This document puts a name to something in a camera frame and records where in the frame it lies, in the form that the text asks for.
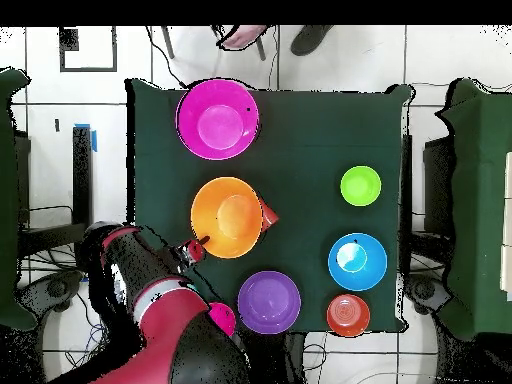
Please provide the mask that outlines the person's hand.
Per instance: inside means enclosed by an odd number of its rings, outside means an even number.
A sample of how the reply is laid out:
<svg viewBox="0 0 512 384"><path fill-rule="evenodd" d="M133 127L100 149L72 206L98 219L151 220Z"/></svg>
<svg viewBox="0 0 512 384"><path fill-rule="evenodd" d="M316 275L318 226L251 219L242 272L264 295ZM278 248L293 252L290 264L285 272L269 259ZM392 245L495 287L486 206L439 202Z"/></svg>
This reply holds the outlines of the person's hand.
<svg viewBox="0 0 512 384"><path fill-rule="evenodd" d="M238 25L223 35L217 45L225 50L242 50L255 42L268 29L267 25Z"/></svg>

